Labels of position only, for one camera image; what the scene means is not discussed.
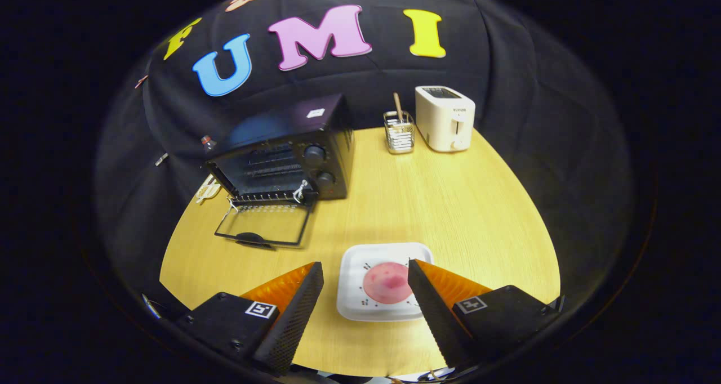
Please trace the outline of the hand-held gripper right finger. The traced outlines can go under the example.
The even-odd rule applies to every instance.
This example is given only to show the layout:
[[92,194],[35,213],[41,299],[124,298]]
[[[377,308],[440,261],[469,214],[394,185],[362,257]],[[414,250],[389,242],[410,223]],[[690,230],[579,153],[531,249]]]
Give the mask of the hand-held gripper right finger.
[[495,363],[532,340],[560,315],[515,285],[490,289],[431,263],[408,263],[410,285],[446,364]]

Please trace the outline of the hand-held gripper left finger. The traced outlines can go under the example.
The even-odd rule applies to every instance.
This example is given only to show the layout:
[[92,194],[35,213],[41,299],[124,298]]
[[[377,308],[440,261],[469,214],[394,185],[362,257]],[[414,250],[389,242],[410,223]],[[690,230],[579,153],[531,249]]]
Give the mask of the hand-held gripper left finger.
[[323,285],[321,262],[311,262],[242,295],[218,292],[175,324],[232,364],[283,376],[293,363]]

